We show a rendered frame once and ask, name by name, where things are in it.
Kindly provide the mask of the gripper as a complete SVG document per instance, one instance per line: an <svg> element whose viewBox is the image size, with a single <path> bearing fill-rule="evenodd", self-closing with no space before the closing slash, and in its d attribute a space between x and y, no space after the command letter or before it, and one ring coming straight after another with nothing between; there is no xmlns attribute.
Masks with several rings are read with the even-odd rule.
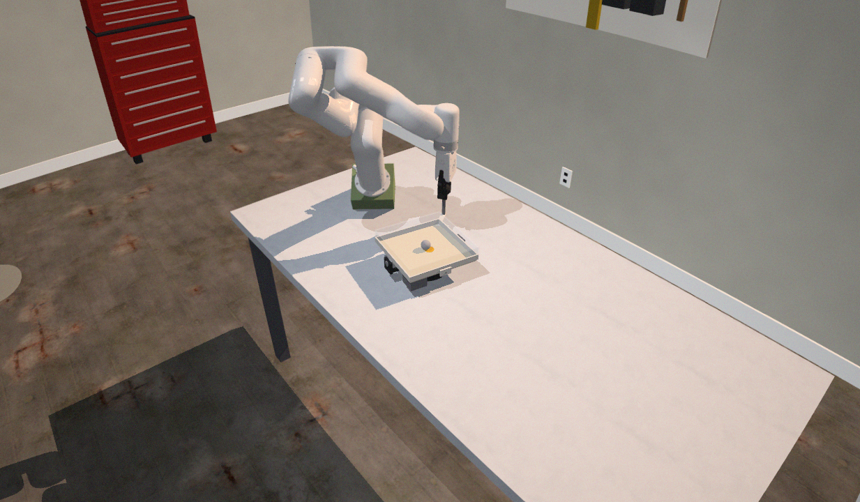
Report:
<svg viewBox="0 0 860 502"><path fill-rule="evenodd" d="M458 148L456 147L456 150ZM456 172L456 150L436 151L435 180L438 181L438 198L448 199L448 185L451 190L451 180ZM442 158L442 159L440 159ZM438 180L437 180L438 178ZM443 184L445 183L445 184Z"/></svg>

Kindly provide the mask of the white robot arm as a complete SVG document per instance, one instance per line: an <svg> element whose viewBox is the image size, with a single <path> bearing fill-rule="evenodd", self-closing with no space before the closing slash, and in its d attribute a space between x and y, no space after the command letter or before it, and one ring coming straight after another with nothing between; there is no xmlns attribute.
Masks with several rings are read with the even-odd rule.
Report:
<svg viewBox="0 0 860 502"><path fill-rule="evenodd" d="M416 105L366 68L367 56L353 47L305 48L296 58L287 102L334 134L351 135L354 185L363 196L376 197L391 181L383 161L383 117L421 139L434 140L438 151L454 151L459 109L454 104ZM335 70L330 94L322 93L326 70Z"/></svg>

